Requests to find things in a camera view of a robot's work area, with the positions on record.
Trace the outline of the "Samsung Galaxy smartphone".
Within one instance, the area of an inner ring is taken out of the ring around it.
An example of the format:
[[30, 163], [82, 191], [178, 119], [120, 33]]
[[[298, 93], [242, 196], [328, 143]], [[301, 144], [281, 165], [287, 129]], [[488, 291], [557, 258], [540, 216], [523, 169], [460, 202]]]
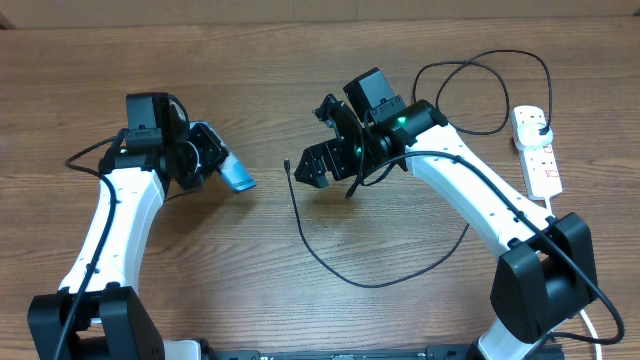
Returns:
[[222, 149], [227, 152], [226, 157], [218, 167], [218, 172], [222, 179], [237, 193], [254, 188], [256, 181], [214, 127], [208, 122], [201, 121], [201, 124], [206, 125], [213, 132], [215, 138], [221, 143]]

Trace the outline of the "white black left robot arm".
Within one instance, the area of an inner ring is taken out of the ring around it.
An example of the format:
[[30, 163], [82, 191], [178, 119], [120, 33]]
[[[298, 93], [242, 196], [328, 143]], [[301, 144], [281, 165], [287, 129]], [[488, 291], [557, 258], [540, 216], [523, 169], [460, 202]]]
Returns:
[[184, 194], [218, 173], [235, 191], [254, 186], [214, 128], [190, 120], [177, 97], [129, 94], [128, 124], [104, 140], [90, 173], [100, 180], [82, 249], [53, 294], [37, 295], [27, 322], [42, 359], [208, 359], [203, 339], [165, 340], [138, 295], [150, 229], [177, 183]]

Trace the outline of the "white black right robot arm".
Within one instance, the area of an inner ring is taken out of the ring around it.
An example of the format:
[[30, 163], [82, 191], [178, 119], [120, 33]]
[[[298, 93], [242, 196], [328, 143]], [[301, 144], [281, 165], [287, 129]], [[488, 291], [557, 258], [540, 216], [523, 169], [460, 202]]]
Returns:
[[315, 116], [335, 135], [308, 147], [289, 182], [324, 188], [352, 178], [382, 180], [394, 166], [435, 189], [476, 230], [497, 261], [491, 327], [459, 355], [525, 359], [561, 336], [561, 325], [595, 301], [599, 288], [591, 232], [574, 213], [556, 217], [483, 163], [431, 103], [406, 104], [379, 69], [349, 82], [345, 99], [324, 98]]

